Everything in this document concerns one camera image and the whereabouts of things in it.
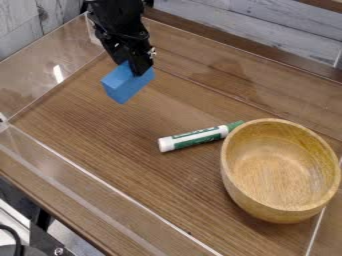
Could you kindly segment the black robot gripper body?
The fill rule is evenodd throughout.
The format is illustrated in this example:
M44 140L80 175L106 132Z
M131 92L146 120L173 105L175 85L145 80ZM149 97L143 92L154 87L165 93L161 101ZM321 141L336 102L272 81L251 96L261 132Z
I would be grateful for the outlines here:
M130 37L130 53L153 48L150 33L142 22L147 7L154 7L155 0L86 0L90 19L94 23L95 36L101 34L125 34Z

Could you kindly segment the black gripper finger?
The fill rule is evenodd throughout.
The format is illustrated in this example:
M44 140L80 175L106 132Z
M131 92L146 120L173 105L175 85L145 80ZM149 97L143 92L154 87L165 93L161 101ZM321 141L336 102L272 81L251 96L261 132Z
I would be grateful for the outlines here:
M130 61L130 37L127 35L103 32L101 42L118 65Z
M135 76L142 76L154 65L155 49L147 51L133 51L129 56L129 64Z

